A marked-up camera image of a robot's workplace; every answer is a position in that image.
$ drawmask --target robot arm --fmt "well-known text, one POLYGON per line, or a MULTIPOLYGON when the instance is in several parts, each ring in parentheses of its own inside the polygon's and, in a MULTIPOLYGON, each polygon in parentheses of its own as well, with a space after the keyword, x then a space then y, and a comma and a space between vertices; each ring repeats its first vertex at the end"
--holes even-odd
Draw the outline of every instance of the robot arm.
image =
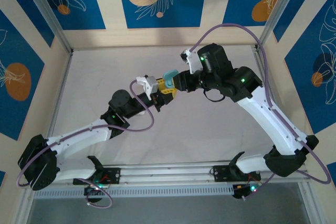
POLYGON ((234 69, 221 46, 211 44, 197 53, 184 51, 182 59, 190 70, 174 77, 175 87, 181 91, 192 92, 204 89, 204 92, 216 89, 224 97, 229 97, 245 109, 265 130, 273 141, 273 149, 268 153, 256 151, 241 152, 232 160, 230 173, 237 180, 255 171, 272 171, 276 175, 287 177, 300 168, 309 153, 300 141, 312 150, 319 143, 314 136, 307 136, 298 130, 284 113, 271 100, 270 108, 265 87, 257 75, 247 67, 234 69), (289 124, 299 137, 291 133, 289 124))
MULTIPOLYGON (((157 80, 148 76, 138 77, 137 83, 144 87, 144 92, 138 95, 138 99, 147 107, 155 106, 160 112, 163 105, 175 98, 177 90, 193 92, 203 89, 205 93, 216 89, 224 98, 231 98, 245 109, 269 135, 274 147, 268 153, 238 153, 225 170, 230 181, 246 181, 247 174, 265 170, 286 177, 303 165, 308 151, 299 141, 314 149, 318 144, 317 138, 299 131, 276 105, 269 107, 262 81, 251 69, 233 68, 224 49, 216 44, 201 48, 197 54, 186 50, 181 57, 189 65, 189 70, 180 73, 173 70, 167 72, 163 79, 157 80), (293 127, 299 139, 289 132, 285 123, 293 127)), ((48 139, 41 135, 33 137, 18 162, 19 167, 23 169, 45 146, 58 143, 37 158, 24 172, 33 190, 43 189, 53 181, 63 179, 84 178, 93 182, 99 181, 111 171, 105 169, 95 157, 82 161, 71 160, 69 157, 87 146, 120 135, 124 130, 108 125, 127 129, 130 126, 127 119, 144 110, 139 101, 131 98, 127 91, 118 90, 113 94, 107 112, 100 119, 75 132, 88 128, 89 131, 76 136, 73 136, 75 132, 70 132, 48 139), (106 127, 97 129, 97 125, 106 127), (60 142, 64 137, 69 139, 60 142)))
MULTIPOLYGON (((158 112, 162 106, 170 103, 176 94, 176 89, 167 88, 169 83, 163 79, 155 80, 153 77, 145 76, 137 78, 137 83, 143 85, 145 90, 137 95, 137 99, 141 100, 148 108, 154 106, 158 112)), ((110 171, 105 169, 95 157, 83 160, 69 159, 69 157, 92 144, 107 141, 120 135, 124 131, 122 129, 127 129, 130 126, 127 119, 145 110, 137 99, 131 98, 126 90, 118 90, 109 101, 107 112, 91 124, 73 132, 47 139, 42 135, 33 137, 18 161, 21 169, 24 169, 26 164, 45 147, 52 147, 40 155, 24 171, 24 176, 30 187, 33 190, 41 190, 52 182, 64 179, 100 180, 109 173, 110 171), (115 129, 109 125, 121 127, 121 129, 115 129)))

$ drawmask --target orange circle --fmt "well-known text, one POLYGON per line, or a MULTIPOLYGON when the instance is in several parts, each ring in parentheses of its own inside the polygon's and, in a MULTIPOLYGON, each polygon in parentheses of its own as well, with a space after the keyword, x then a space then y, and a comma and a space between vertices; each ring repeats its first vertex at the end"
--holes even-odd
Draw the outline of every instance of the orange circle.
POLYGON ((162 17, 163 17, 163 13, 162 13, 162 12, 158 12, 158 13, 156 14, 156 16, 157 16, 158 18, 162 18, 162 17))
POLYGON ((311 77, 311 82, 315 87, 321 86, 323 82, 322 74, 319 72, 314 73, 313 76, 311 77))
POLYGON ((252 10, 252 19, 256 22, 267 21, 277 1, 278 0, 261 0, 252 10))
POLYGON ((22 63, 12 63, 7 67, 5 76, 9 78, 6 80, 6 89, 10 97, 16 101, 25 101, 32 88, 29 69, 22 63), (18 76, 22 77, 19 80, 13 78, 18 76))
POLYGON ((69 15, 70 14, 70 9, 66 5, 59 5, 57 7, 57 10, 63 15, 69 15))

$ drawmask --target metal bar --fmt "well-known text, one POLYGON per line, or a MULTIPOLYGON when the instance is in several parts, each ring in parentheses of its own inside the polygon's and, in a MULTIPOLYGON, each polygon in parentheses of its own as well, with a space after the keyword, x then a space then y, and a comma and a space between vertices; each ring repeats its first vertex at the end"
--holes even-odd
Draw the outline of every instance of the metal bar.
POLYGON ((310 223, 327 224, 324 214, 322 213, 321 205, 317 203, 317 200, 313 195, 310 183, 302 182, 298 183, 298 185, 310 223))
POLYGON ((273 32, 289 1, 290 0, 277 0, 275 7, 273 8, 268 20, 265 23, 265 29, 260 35, 260 41, 262 45, 265 45, 269 35, 271 35, 273 32))
POLYGON ((27 223, 34 199, 34 191, 30 188, 21 189, 20 201, 14 209, 11 224, 27 223))
POLYGON ((48 4, 47 0, 33 0, 33 1, 35 5, 37 6, 37 8, 39 9, 40 13, 42 14, 43 18, 46 20, 51 31, 59 39, 61 45, 65 48, 65 50, 69 54, 71 54, 72 47, 68 39, 66 38, 65 34, 63 33, 63 29, 60 23, 58 22, 53 10, 48 4))
MULTIPOLYGON (((215 182, 210 171, 214 165, 227 165, 228 162, 199 162, 188 164, 154 164, 154 165, 123 165, 108 166, 121 168, 118 185, 113 186, 173 186, 173 185, 218 185, 218 184, 242 184, 244 182, 215 182)), ((300 170, 306 171, 303 165, 300 170)), ((266 181, 272 175, 271 171, 260 172, 261 182, 266 181)), ((271 183, 289 183, 309 181, 304 175, 293 173, 283 178, 275 176, 271 183)), ((73 187, 72 180, 53 183, 49 187, 73 187)))
MULTIPOLYGON (((146 187, 110 187, 106 191, 113 198, 128 197, 176 197, 176 196, 211 196, 233 195, 232 185, 192 185, 192 186, 146 186, 146 187)), ((103 194, 90 198, 106 197, 103 194)), ((46 188, 36 193, 35 199, 85 198, 83 187, 46 188)))
POLYGON ((62 79, 61 87, 60 87, 60 90, 59 90, 58 95, 57 95, 56 105, 55 105, 55 109, 54 109, 54 112, 53 112, 53 116, 51 118, 50 126, 48 128, 47 137, 52 136, 53 133, 54 133, 59 107, 61 105, 61 100, 62 100, 62 96, 63 96, 63 93, 64 93, 65 84, 67 82, 67 78, 68 78, 68 75, 69 75, 71 61, 72 61, 72 54, 70 54, 70 56, 69 56, 67 66, 66 66, 66 70, 65 70, 65 73, 64 73, 64 76, 63 76, 63 79, 62 79))
MULTIPOLYGON (((256 46, 252 46, 252 51, 253 51, 253 54, 254 54, 254 57, 256 59, 256 62, 257 62, 257 67, 258 67, 258 70, 261 74, 261 79, 263 82, 266 81, 266 77, 265 77, 265 65, 264 65, 264 58, 260 55, 260 52, 259 50, 257 49, 256 46)), ((269 94, 272 98, 273 101, 275 101, 276 104, 277 103, 277 99, 276 97, 274 96, 274 92, 272 90, 272 87, 271 85, 269 85, 269 94)))

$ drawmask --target vent grille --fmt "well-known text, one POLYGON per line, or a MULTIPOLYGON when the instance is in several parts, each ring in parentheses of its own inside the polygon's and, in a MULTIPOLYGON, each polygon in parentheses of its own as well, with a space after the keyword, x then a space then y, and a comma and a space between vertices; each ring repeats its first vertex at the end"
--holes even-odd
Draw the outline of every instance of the vent grille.
MULTIPOLYGON (((209 186, 153 186, 153 187, 113 187, 106 190, 114 198, 127 197, 171 197, 171 196, 209 196, 233 195, 232 185, 209 186)), ((43 189, 35 193, 35 199, 85 198, 84 188, 52 188, 43 189)), ((90 198, 106 197, 103 193, 90 198)))

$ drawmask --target white floor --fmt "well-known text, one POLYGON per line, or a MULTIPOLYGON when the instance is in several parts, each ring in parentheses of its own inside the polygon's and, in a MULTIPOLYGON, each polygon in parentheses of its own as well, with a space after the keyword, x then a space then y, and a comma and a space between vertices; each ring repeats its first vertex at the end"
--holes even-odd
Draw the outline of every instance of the white floor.
MULTIPOLYGON (((129 91, 137 76, 156 78, 171 69, 187 70, 180 58, 187 47, 111 48, 76 51, 71 63, 54 135, 85 126, 108 108, 118 89, 129 91)), ((234 67, 248 66, 259 74, 250 46, 225 46, 234 67)), ((95 155, 102 164, 177 163, 231 160, 238 152, 272 142, 254 119, 237 104, 208 101, 201 90, 179 92, 144 133, 124 132, 74 157, 95 155)), ((129 120, 130 129, 150 124, 147 114, 129 120)))

